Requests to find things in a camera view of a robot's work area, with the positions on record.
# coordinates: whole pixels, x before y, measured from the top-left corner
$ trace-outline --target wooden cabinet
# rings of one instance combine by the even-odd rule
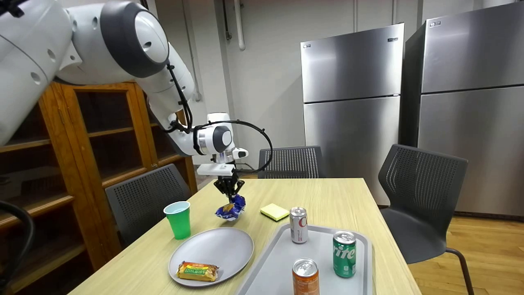
[[[27,208],[38,229],[12,291],[68,288],[119,254],[106,186],[166,163],[197,191],[192,159],[176,154],[140,86],[53,83],[0,147],[0,198]],[[0,267],[20,239],[17,219],[0,214]]]

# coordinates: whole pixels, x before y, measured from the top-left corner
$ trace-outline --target chair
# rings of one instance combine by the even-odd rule
[[[446,244],[466,170],[466,159],[394,144],[379,180],[392,201],[382,209],[384,218],[407,262],[453,252],[461,260],[469,293],[474,293],[464,254]]]
[[[271,149],[261,149],[260,167],[271,155]],[[320,145],[304,147],[278,147],[274,149],[273,162],[260,172],[260,178],[317,178],[322,177]]]
[[[191,190],[176,165],[165,165],[106,188],[120,239],[132,244],[165,218],[165,206]]]

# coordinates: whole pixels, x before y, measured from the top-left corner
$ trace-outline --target wooden shelf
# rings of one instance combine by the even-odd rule
[[[22,201],[22,206],[35,218],[47,214],[48,211],[55,211],[58,208],[68,206],[74,201],[74,196],[71,195],[63,195],[63,196],[53,196],[53,198],[45,198],[38,201]],[[0,214],[0,231],[19,224],[19,218],[12,214]]]
[[[173,162],[178,162],[178,160],[184,160],[184,155],[174,154],[174,155],[160,159],[160,165],[173,163]]]
[[[50,139],[37,139],[37,141],[29,141],[29,142],[16,142],[16,144],[7,144],[0,145],[0,152],[11,152],[11,150],[20,150],[20,149],[32,149],[32,147],[40,147],[40,145],[50,145]]]
[[[71,240],[50,242],[43,249],[32,252],[22,272],[14,278],[11,285],[12,291],[17,293],[27,288],[83,252],[86,252],[86,245]]]
[[[122,132],[133,132],[135,129],[130,127],[117,127],[117,129],[104,129],[104,131],[94,131],[89,132],[89,137],[104,137],[104,136],[114,136],[114,134],[122,134]]]
[[[104,180],[102,180],[102,186],[115,185],[115,183],[119,183],[119,181],[124,181],[124,180],[127,180],[127,178],[142,175],[142,173],[145,173],[145,172],[148,172],[148,168],[142,167],[142,168],[135,168],[135,170],[129,170],[129,172],[119,173],[119,175],[115,175],[115,177],[104,178]]]

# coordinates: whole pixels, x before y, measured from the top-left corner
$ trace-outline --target sticky note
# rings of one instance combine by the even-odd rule
[[[266,204],[261,208],[261,213],[271,219],[274,219],[276,222],[279,222],[281,219],[287,218],[291,214],[291,209],[286,209],[276,203]]]

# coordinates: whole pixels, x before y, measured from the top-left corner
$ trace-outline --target wooden floor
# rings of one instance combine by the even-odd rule
[[[477,295],[524,295],[524,222],[454,218],[448,245],[466,255]],[[454,254],[410,268],[425,295],[467,293]]]

